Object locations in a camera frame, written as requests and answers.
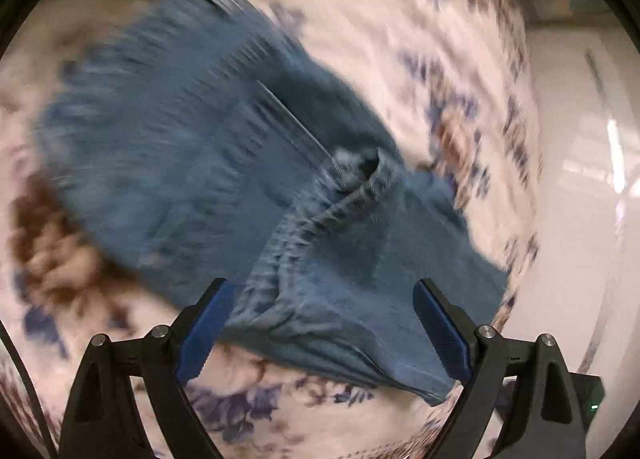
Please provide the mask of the blue denim jeans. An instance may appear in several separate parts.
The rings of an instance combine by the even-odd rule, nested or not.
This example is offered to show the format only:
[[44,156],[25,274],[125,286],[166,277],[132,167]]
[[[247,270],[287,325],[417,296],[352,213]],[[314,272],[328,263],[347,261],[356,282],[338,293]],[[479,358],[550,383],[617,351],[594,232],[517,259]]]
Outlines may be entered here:
[[450,183],[247,0],[157,0],[92,49],[35,128],[58,198],[144,286],[235,284],[222,335],[270,361],[440,403],[473,362],[431,280],[489,323],[506,275]]

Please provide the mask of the floral bed blanket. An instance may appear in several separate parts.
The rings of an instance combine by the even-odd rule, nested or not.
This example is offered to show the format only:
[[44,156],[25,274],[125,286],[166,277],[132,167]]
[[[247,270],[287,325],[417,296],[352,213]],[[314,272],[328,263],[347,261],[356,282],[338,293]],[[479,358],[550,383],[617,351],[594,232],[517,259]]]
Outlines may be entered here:
[[[369,104],[410,166],[450,181],[509,319],[538,245],[538,109],[514,0],[249,0]],[[150,0],[40,0],[1,60],[1,318],[61,428],[88,340],[174,311],[107,264],[44,185],[32,130],[62,79]]]

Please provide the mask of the white bed headboard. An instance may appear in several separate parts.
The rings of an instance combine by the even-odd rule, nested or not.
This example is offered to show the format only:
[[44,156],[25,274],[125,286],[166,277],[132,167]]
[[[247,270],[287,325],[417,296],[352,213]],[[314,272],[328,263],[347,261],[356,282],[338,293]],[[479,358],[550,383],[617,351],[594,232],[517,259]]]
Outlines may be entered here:
[[587,453],[605,453],[639,399],[639,55],[618,28],[529,36],[539,98],[536,262],[504,332],[548,332],[605,397]]

